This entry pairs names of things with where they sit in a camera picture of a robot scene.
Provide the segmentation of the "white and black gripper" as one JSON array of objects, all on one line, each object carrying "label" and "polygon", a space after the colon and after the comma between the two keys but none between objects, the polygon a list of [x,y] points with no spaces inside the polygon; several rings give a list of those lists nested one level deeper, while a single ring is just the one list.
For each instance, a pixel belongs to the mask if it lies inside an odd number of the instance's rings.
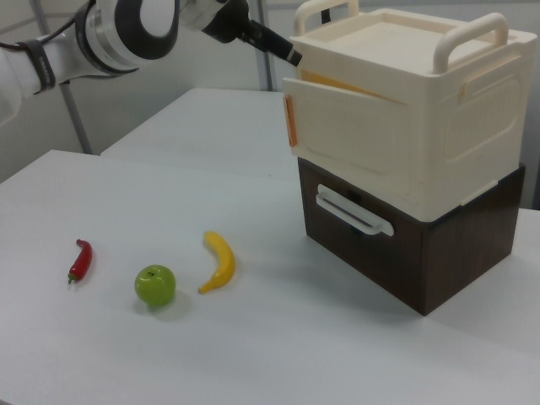
[{"label": "white and black gripper", "polygon": [[181,25],[201,31],[220,43],[240,39],[261,52],[269,52],[298,67],[302,55],[294,45],[268,27],[250,19],[249,5],[243,0],[181,1]]}]

